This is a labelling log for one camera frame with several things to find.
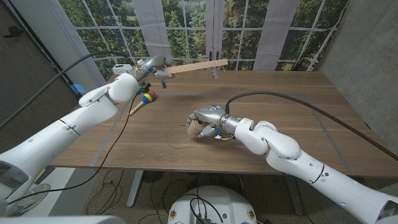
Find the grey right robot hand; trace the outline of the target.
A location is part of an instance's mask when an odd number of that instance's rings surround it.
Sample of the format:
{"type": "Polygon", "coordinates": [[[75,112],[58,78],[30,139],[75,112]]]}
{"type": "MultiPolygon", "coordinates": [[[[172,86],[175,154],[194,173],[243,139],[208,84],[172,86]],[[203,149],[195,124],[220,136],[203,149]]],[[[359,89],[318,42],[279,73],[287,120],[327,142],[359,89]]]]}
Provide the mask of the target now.
{"type": "Polygon", "coordinates": [[[214,136],[216,134],[215,129],[226,130],[227,115],[225,109],[218,105],[206,105],[195,110],[187,118],[187,126],[191,126],[194,121],[198,123],[206,123],[206,126],[198,133],[198,137],[214,136]]]}

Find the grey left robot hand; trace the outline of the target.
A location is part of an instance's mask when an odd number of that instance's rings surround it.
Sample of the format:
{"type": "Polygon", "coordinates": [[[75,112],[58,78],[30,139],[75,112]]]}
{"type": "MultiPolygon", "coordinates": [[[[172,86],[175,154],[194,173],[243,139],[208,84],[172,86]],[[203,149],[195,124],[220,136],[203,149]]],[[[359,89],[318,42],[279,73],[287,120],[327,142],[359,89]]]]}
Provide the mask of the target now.
{"type": "Polygon", "coordinates": [[[150,74],[158,80],[167,80],[175,78],[175,75],[167,73],[160,68],[165,67],[165,57],[162,55],[155,55],[146,60],[139,60],[137,62],[134,78],[140,82],[144,81],[150,74]]]}

